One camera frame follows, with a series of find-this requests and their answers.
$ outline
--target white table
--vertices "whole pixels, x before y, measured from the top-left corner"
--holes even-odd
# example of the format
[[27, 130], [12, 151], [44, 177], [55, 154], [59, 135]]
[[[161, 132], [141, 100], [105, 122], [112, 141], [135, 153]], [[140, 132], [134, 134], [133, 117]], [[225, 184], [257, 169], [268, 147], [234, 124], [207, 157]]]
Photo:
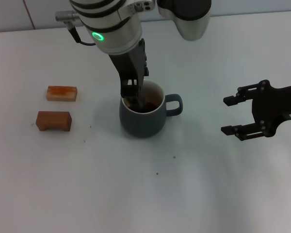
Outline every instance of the white table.
[[[237, 87], [291, 85], [291, 12], [213, 17], [197, 42], [170, 21], [143, 32], [149, 79], [184, 102], [150, 139], [121, 130], [106, 54], [66, 29], [0, 33], [0, 233], [291, 233], [291, 121], [220, 131], [253, 123], [250, 101], [223, 103]], [[77, 101], [46, 101], [48, 85]], [[71, 132], [40, 132], [38, 111], [69, 111]]]

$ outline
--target mug handle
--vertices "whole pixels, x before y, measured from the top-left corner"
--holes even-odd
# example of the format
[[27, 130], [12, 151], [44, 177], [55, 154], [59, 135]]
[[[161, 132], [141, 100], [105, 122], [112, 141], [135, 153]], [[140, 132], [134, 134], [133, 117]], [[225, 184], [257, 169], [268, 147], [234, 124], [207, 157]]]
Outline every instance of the mug handle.
[[173, 102], [173, 101], [178, 101], [179, 102], [179, 108], [172, 109], [172, 110], [167, 110], [166, 115], [168, 117], [178, 116], [178, 115], [180, 115], [182, 113], [182, 111], [183, 111], [183, 102], [182, 102], [182, 98], [181, 98], [180, 95], [178, 95], [178, 94], [167, 95], [167, 96], [165, 96], [165, 101], [166, 101], [166, 103]]

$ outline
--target light wooden block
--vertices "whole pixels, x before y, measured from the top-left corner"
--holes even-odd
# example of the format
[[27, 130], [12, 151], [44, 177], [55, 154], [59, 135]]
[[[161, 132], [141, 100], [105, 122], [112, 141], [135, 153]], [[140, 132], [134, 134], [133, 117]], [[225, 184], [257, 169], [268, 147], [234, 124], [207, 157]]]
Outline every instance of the light wooden block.
[[70, 131], [71, 115], [69, 112], [39, 112], [35, 124], [40, 131]]
[[74, 86], [48, 86], [48, 101], [76, 101], [78, 90]]

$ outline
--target gray mug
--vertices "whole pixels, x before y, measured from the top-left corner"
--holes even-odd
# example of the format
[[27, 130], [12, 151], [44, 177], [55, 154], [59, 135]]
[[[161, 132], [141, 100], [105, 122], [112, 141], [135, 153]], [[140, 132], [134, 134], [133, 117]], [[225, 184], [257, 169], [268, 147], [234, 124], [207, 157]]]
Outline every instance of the gray mug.
[[[151, 81], [144, 80], [142, 96], [152, 111], [140, 113], [134, 111], [130, 102], [122, 98], [120, 102], [120, 120], [123, 128], [136, 137], [151, 137], [165, 124], [166, 117], [180, 115], [183, 110], [182, 98], [178, 94], [164, 95], [162, 88]], [[166, 103], [177, 101], [179, 107], [166, 109]]]

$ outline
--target green led ring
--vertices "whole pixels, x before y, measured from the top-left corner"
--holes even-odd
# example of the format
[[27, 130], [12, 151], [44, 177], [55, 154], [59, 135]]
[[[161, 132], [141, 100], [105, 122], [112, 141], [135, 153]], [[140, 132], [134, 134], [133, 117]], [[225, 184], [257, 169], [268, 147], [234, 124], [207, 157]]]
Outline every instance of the green led ring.
[[104, 40], [104, 37], [102, 35], [100, 35], [99, 33], [93, 33], [92, 35], [97, 40], [100, 40], [100, 41]]

